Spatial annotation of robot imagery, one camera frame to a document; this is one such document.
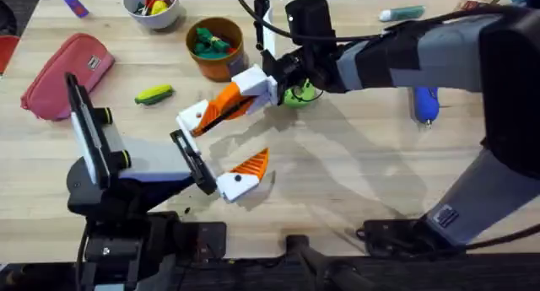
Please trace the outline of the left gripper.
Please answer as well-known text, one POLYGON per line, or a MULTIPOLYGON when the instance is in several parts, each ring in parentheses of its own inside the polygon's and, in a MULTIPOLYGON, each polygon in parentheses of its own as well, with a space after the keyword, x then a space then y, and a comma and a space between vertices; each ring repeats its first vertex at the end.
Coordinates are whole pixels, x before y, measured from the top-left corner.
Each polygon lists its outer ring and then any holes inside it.
POLYGON ((218 187, 221 197, 228 202, 235 202, 258 187, 267 171, 268 148, 216 179, 204 162, 191 134, 199 127, 207 108, 208 100, 202 100, 180 110, 175 119, 179 129, 169 134, 166 143, 122 136, 114 124, 106 127, 105 138, 111 150, 126 151, 130 160, 130 167, 120 170, 118 177, 142 183, 192 181, 208 195, 218 187))

